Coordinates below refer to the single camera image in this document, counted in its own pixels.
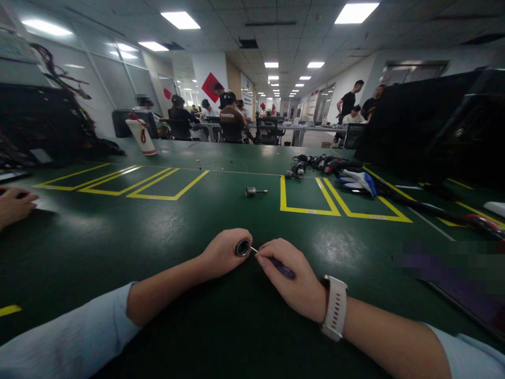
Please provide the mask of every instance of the white shirt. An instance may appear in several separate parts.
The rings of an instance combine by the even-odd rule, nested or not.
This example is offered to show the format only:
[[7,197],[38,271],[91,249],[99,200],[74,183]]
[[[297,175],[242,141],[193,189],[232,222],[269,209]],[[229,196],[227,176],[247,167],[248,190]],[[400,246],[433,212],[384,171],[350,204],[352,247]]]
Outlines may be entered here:
[[365,119],[363,118],[363,116],[361,116],[359,114],[359,112],[356,115],[356,117],[353,117],[352,114],[349,113],[342,120],[342,124],[343,125],[345,125],[345,124],[361,124],[363,121],[365,121]]
[[205,108],[202,108],[201,109],[201,114],[203,115],[203,117],[219,117],[219,110],[215,110],[215,109],[210,109],[210,112],[208,110],[206,110]]

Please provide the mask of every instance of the forearm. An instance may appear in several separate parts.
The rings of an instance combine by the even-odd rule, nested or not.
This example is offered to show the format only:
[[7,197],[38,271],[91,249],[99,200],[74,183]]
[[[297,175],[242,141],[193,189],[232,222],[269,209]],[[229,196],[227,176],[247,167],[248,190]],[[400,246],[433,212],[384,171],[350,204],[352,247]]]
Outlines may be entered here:
[[208,280],[203,272],[195,258],[134,284],[128,295],[128,318],[135,325],[146,325],[188,289]]
[[344,338],[395,378],[451,378],[445,351],[430,328],[351,297]]

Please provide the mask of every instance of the smartwatch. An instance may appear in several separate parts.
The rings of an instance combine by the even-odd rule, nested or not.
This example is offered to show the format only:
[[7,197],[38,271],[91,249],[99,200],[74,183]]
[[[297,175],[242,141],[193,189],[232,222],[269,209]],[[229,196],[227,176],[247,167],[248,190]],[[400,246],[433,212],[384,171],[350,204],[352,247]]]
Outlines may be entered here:
[[328,289],[328,308],[326,318],[320,329],[323,334],[339,342],[344,331],[344,322],[346,320],[347,310],[347,284],[335,279],[332,276],[325,275],[321,283]]

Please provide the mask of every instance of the person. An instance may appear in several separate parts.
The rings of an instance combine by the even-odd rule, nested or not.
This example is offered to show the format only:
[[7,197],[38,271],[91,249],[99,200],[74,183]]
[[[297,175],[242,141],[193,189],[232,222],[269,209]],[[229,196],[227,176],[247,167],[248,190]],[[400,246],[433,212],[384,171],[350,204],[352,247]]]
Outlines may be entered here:
[[[246,229],[222,231],[197,257],[21,334],[0,347],[0,377],[94,375],[176,298],[244,263],[250,252],[244,257],[235,254],[242,240],[253,242]],[[284,277],[271,258],[282,262],[296,278]],[[335,314],[335,329],[341,337],[395,378],[505,377],[505,356],[490,346],[386,312],[348,296],[347,290],[334,292],[333,283],[338,282],[334,278],[328,289],[316,278],[304,254],[282,238],[261,246],[255,259],[289,307],[320,325],[331,325]],[[330,293],[341,297],[337,301]],[[334,307],[345,309],[345,314],[337,315]],[[291,338],[296,341],[296,334]]]
[[352,107],[351,113],[349,113],[347,116],[344,117],[342,120],[342,124],[361,124],[362,122],[365,121],[363,116],[359,114],[359,111],[361,110],[361,107],[359,105],[356,105]]
[[154,123],[156,124],[156,129],[158,130],[158,136],[160,138],[169,138],[170,133],[168,130],[168,126],[163,124],[167,122],[167,118],[160,117],[156,113],[152,112],[154,103],[149,99],[149,97],[145,95],[137,95],[137,106],[133,108],[135,112],[141,113],[151,113],[154,119]]
[[219,116],[221,122],[238,125],[247,135],[247,138],[254,143],[254,137],[251,134],[251,131],[247,128],[247,121],[238,110],[237,96],[235,96],[232,91],[228,91],[224,93],[224,99],[226,101],[226,108],[221,110],[221,114]]
[[219,95],[219,102],[220,102],[219,109],[223,110],[226,107],[226,101],[224,98],[225,88],[222,85],[220,85],[219,83],[216,83],[216,85],[214,86],[214,90],[216,91],[216,94]]
[[363,104],[363,108],[361,109],[361,115],[368,120],[368,112],[371,108],[377,106],[377,100],[381,97],[382,92],[384,91],[384,84],[379,85],[373,96],[365,101]]
[[247,109],[244,107],[244,100],[237,100],[237,108],[240,113],[242,113],[242,116],[246,119],[247,122],[251,122],[251,118],[248,117],[249,115],[247,114]]
[[[200,120],[197,119],[192,113],[188,112],[187,109],[184,109],[184,99],[179,95],[172,96],[172,108],[168,110],[168,116],[170,119],[175,120],[188,120],[194,122],[195,124],[199,124]],[[208,141],[208,130],[191,130],[192,138],[200,138],[202,141]]]
[[212,109],[208,99],[203,99],[201,102],[201,106],[203,109],[200,114],[200,119],[204,119],[207,117],[219,117],[219,111],[216,109]]
[[5,227],[27,218],[37,207],[37,195],[22,188],[0,186],[0,232]]
[[337,102],[337,109],[338,109],[337,118],[339,124],[342,124],[342,120],[344,119],[344,117],[347,116],[349,113],[351,113],[352,107],[354,107],[354,103],[356,102],[356,94],[361,91],[363,84],[365,84],[364,81],[358,80],[354,84],[354,88],[352,89],[352,91],[346,93],[343,96],[343,98],[341,98]]

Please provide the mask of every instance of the air vent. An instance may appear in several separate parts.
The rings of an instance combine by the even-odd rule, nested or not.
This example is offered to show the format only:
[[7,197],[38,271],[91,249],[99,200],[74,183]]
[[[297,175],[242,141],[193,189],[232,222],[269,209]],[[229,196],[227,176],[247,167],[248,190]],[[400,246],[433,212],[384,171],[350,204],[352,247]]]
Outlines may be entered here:
[[162,44],[162,45],[169,50],[184,50],[184,48],[181,45],[175,43],[174,41],[172,41],[171,44]]
[[255,39],[239,39],[241,44],[240,48],[258,48],[258,44]]
[[463,42],[462,45],[483,45],[486,43],[496,41],[497,39],[500,39],[503,37],[505,37],[505,33],[484,34],[484,35],[481,35],[480,37]]

